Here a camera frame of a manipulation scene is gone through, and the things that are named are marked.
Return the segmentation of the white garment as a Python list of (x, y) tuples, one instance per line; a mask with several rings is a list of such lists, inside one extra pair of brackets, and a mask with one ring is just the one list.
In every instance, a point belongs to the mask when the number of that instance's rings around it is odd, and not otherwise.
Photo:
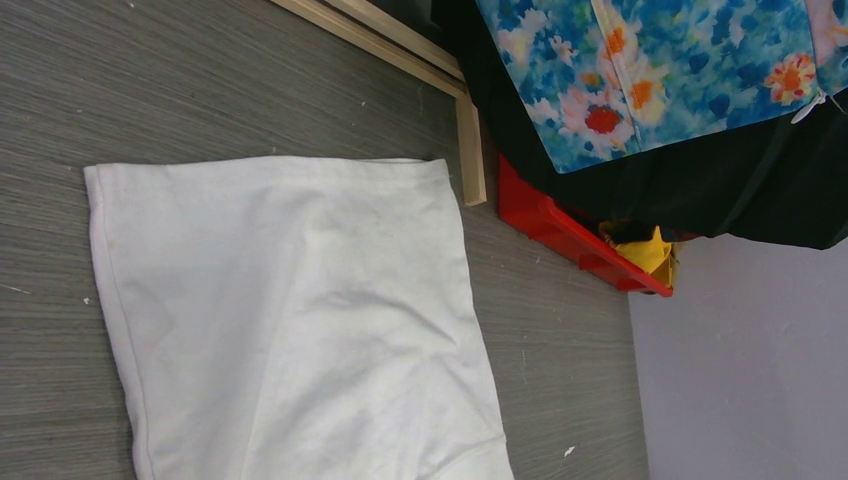
[(510, 479), (442, 160), (84, 169), (140, 479)]

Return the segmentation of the blue patterned garment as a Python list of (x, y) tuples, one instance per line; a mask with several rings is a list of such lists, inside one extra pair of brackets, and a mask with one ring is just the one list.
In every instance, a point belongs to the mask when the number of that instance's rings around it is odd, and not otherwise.
[(782, 115), (847, 86), (843, 1), (481, 1), (553, 168)]

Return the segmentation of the black pleated skirt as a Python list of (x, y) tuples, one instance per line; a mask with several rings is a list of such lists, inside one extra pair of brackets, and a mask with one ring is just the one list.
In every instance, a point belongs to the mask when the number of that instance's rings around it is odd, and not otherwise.
[(780, 116), (560, 174), (471, 2), (382, 8), (458, 58), (492, 146), (563, 207), (683, 236), (732, 234), (817, 250), (847, 236), (845, 94), (799, 122)]

